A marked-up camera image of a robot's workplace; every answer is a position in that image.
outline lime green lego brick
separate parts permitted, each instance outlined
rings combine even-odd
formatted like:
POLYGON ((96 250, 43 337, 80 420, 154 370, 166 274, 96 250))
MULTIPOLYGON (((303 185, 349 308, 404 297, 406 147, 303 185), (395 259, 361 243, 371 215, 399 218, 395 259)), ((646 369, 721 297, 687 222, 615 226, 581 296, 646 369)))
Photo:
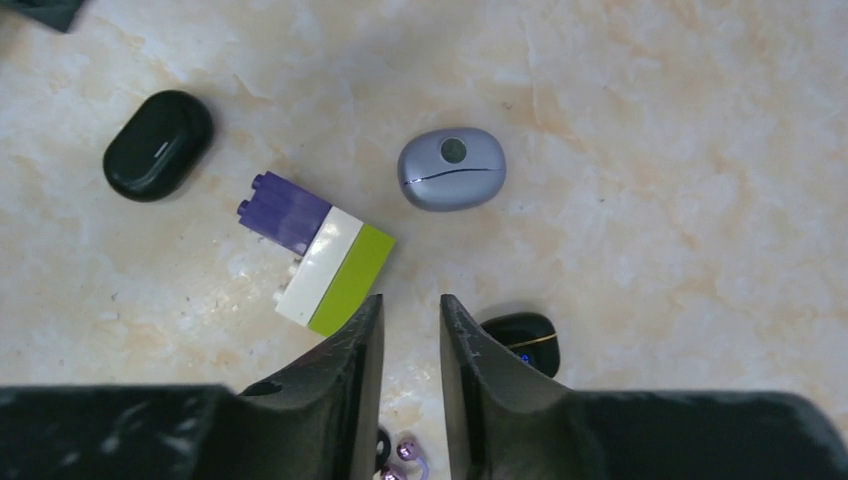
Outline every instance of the lime green lego brick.
POLYGON ((395 244, 395 239, 363 225, 309 321, 309 329, 329 337, 365 300, 395 244))

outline black earbud case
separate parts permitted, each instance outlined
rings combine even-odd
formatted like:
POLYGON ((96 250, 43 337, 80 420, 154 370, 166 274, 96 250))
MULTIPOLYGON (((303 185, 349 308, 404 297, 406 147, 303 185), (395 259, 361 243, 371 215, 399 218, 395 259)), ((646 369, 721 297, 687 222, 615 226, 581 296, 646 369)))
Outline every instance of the black earbud case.
POLYGON ((131 200, 174 192, 212 142, 209 109, 188 93, 167 90, 145 100, 103 156, 109 185, 131 200))

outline white lego brick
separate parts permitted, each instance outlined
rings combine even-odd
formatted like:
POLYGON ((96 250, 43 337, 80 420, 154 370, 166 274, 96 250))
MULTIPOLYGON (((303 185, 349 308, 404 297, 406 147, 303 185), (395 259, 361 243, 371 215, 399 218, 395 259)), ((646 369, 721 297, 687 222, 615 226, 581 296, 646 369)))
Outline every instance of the white lego brick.
POLYGON ((303 326, 309 323, 360 229, 361 220, 336 207, 330 209, 297 273, 285 290, 274 295, 277 313, 303 326))

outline purple earring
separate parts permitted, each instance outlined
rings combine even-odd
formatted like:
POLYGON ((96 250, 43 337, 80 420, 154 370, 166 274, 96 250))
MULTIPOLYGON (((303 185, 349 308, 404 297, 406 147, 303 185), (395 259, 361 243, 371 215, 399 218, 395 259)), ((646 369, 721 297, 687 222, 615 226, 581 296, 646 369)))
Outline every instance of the purple earring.
MULTIPOLYGON (((397 454, 404 462, 415 462, 421 467, 421 480, 427 480, 430 477, 430 467, 424 461, 424 456, 421 454, 421 449, 412 438, 407 438, 398 443, 397 454)), ((382 470, 383 480, 407 480, 406 474, 399 468, 393 465, 386 465, 382 470)))

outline lego brick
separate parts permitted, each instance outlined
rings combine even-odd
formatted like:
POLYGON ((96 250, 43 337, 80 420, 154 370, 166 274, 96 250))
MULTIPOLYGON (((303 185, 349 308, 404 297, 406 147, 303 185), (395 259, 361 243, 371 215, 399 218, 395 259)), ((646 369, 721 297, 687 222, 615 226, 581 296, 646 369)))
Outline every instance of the lego brick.
POLYGON ((330 336, 347 322, 368 295, 394 243, 371 225, 362 226, 309 322, 311 330, 330 336))
POLYGON ((278 298, 277 313, 307 325, 362 229, 362 221, 332 207, 294 278, 278 298))
POLYGON ((253 198, 239 205, 239 223, 298 255, 306 254, 331 205, 271 172, 257 175, 252 187, 253 198))

